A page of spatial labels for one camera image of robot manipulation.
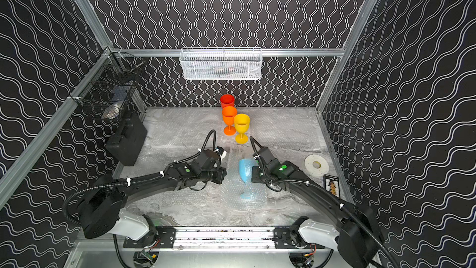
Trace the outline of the blue plastic wine glass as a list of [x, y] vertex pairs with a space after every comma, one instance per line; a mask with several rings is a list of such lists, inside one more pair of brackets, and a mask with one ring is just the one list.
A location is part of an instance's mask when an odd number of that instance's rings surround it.
[[252, 170], [256, 165], [254, 159], [241, 159], [239, 161], [239, 176], [245, 184], [244, 193], [241, 194], [241, 198], [250, 201], [256, 201], [258, 196], [252, 186]]

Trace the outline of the bubble blue glass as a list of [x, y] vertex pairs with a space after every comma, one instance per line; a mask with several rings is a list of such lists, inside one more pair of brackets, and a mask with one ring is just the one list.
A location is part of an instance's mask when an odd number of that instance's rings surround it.
[[252, 186], [257, 193], [257, 200], [250, 201], [241, 198], [244, 193], [245, 184], [239, 176], [239, 161], [241, 159], [254, 159], [253, 150], [250, 146], [238, 146], [231, 148], [227, 156], [228, 162], [225, 167], [227, 175], [221, 185], [221, 203], [229, 209], [238, 211], [260, 210], [267, 204], [267, 188], [264, 184], [254, 184]]

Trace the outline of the yellow plastic wine glass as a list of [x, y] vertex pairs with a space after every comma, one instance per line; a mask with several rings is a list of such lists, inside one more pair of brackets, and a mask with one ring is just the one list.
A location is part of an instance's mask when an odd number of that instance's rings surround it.
[[237, 131], [235, 141], [238, 144], [246, 144], [248, 142], [248, 136], [246, 132], [250, 127], [250, 117], [247, 114], [238, 114], [234, 117], [234, 127]]

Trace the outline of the orange plastic wine glass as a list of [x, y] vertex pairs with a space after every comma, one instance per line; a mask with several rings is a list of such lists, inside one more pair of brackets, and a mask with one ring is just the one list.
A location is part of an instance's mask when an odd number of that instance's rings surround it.
[[233, 106], [227, 106], [222, 109], [223, 122], [226, 124], [224, 128], [224, 134], [227, 136], [233, 136], [236, 134], [234, 127], [234, 118], [238, 114], [238, 111]]

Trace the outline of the red plastic wine glass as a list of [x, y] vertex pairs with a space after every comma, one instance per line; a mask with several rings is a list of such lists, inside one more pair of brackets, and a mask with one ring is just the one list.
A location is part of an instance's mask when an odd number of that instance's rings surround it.
[[226, 107], [234, 107], [235, 106], [235, 98], [231, 94], [224, 94], [220, 97], [219, 103], [220, 103], [222, 109], [224, 109]]

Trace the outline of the bubble orange glass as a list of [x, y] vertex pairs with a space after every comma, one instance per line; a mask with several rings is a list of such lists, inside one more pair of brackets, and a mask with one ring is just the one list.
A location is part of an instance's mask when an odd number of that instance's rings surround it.
[[133, 213], [148, 215], [172, 215], [175, 212], [196, 210], [207, 206], [215, 206], [220, 202], [221, 185], [209, 182], [199, 182], [192, 189], [183, 189], [174, 192], [163, 192], [136, 202], [129, 202], [126, 209]]

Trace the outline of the bubble yellow glass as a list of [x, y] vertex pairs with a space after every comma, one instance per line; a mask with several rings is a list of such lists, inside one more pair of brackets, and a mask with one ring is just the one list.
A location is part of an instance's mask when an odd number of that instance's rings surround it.
[[314, 109], [250, 109], [250, 134], [263, 146], [297, 151], [326, 147]]

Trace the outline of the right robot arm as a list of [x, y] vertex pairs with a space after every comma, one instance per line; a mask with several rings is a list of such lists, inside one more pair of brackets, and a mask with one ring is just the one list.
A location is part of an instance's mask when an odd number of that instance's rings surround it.
[[299, 217], [286, 234], [286, 239], [294, 247], [310, 248], [317, 245], [338, 251], [353, 268], [376, 265], [374, 257], [381, 251], [395, 268], [399, 267], [395, 257], [384, 245], [382, 231], [370, 208], [357, 207], [326, 191], [290, 162], [279, 164], [268, 173], [254, 166], [251, 181], [289, 192], [330, 220], [329, 223], [318, 223], [306, 216]]

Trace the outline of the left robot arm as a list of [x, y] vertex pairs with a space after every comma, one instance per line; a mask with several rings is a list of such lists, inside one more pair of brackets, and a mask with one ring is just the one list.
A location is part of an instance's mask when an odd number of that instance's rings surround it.
[[68, 196], [61, 211], [67, 221], [83, 229], [88, 239], [111, 234], [151, 241], [155, 236], [154, 223], [145, 215], [127, 212], [128, 204], [163, 192], [194, 189], [199, 182], [222, 184], [226, 175], [227, 169], [219, 158], [201, 155], [194, 160], [174, 161], [154, 174], [102, 179]]

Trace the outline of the white tape roll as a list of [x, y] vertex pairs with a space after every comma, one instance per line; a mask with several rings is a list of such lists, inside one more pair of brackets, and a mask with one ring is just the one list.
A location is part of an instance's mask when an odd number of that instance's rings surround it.
[[309, 155], [304, 160], [307, 173], [314, 177], [322, 177], [329, 172], [328, 162], [321, 155]]

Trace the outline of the black battery charger box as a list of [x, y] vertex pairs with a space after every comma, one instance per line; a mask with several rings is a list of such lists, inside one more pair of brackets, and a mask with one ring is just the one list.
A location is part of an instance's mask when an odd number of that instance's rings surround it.
[[340, 181], [337, 176], [331, 176], [329, 174], [324, 175], [324, 187], [326, 191], [332, 195], [340, 198]]

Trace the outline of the black speaker box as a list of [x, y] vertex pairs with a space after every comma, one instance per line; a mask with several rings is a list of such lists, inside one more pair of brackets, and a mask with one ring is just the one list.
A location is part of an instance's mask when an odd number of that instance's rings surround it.
[[129, 112], [112, 135], [107, 151], [124, 166], [134, 166], [146, 140], [148, 131], [139, 116]]

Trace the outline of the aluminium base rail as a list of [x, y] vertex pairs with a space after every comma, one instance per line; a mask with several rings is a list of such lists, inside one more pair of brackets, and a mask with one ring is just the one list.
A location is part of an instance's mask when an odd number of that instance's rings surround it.
[[298, 232], [307, 243], [299, 247], [288, 227], [160, 227], [153, 252], [306, 252], [313, 247], [337, 249], [343, 235], [326, 224], [311, 223]]

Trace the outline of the aluminium frame corner post left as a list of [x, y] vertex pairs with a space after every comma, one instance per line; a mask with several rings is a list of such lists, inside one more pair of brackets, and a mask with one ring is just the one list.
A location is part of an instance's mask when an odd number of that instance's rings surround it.
[[88, 24], [89, 28], [91, 29], [92, 33], [96, 41], [99, 45], [104, 48], [112, 48], [113, 43], [109, 36], [107, 35], [104, 26], [99, 20], [93, 5], [90, 3], [89, 0], [73, 0], [76, 5], [79, 7], [85, 22]]

